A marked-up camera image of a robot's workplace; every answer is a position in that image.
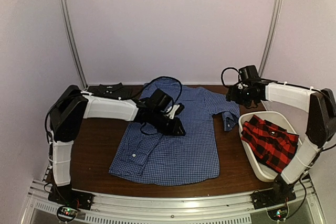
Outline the blue plaid long sleeve shirt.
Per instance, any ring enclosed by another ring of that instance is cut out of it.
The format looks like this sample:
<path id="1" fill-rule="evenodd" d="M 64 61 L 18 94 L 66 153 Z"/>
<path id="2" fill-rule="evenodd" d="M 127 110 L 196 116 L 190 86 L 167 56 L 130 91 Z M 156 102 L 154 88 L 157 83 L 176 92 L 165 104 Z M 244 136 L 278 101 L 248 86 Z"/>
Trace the blue plaid long sleeve shirt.
<path id="1" fill-rule="evenodd" d="M 162 78 L 143 92 L 146 98 L 161 89 L 185 108 L 178 115 L 185 136 L 157 133 L 152 125 L 131 122 L 125 130 L 109 174 L 136 183 L 178 186 L 216 178 L 220 164 L 213 116 L 220 114 L 224 131 L 238 123 L 238 104 L 205 88 L 181 86 Z"/>

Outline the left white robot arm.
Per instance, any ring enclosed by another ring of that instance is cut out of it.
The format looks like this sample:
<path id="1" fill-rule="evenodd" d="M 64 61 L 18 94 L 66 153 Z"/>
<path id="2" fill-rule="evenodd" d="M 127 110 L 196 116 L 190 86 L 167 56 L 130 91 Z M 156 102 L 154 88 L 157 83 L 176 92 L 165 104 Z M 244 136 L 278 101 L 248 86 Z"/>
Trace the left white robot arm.
<path id="1" fill-rule="evenodd" d="M 156 89 L 148 98 L 137 99 L 122 84 L 93 86 L 87 91 L 70 85 L 49 109 L 45 130 L 49 144 L 49 161 L 52 165 L 54 192 L 64 205 L 71 205 L 75 192 L 67 186 L 71 183 L 71 149 L 77 138 L 83 119 L 106 118 L 152 125 L 167 136 L 184 136 L 185 130 L 177 117 L 184 105 Z"/>

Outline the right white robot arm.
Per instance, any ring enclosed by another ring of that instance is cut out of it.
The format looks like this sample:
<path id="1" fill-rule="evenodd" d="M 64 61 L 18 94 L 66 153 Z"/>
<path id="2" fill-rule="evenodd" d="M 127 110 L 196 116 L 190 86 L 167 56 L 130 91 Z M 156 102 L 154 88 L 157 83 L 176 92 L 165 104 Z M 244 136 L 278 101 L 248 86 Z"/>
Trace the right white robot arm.
<path id="1" fill-rule="evenodd" d="M 287 185 L 295 183 L 320 153 L 329 149 L 327 144 L 335 135 L 335 95 L 329 88 L 262 78 L 254 65 L 232 70 L 237 73 L 237 81 L 227 85 L 229 101 L 245 107 L 266 102 L 283 112 L 301 137 L 297 153 L 277 177 L 281 184 L 269 192 L 271 202 L 279 204 L 289 196 Z"/>

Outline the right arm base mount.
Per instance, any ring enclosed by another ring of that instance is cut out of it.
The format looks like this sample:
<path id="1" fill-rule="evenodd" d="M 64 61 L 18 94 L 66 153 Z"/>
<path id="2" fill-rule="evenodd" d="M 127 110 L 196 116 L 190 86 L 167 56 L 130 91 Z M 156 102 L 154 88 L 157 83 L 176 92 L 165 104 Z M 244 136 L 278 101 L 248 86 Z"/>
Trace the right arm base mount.
<path id="1" fill-rule="evenodd" d="M 250 196 L 254 209 L 266 209 L 268 217 L 272 221 L 285 221 L 289 217 L 288 203 L 296 199 L 292 191 L 285 196 L 276 196 L 273 188 L 266 190 L 255 190 Z"/>

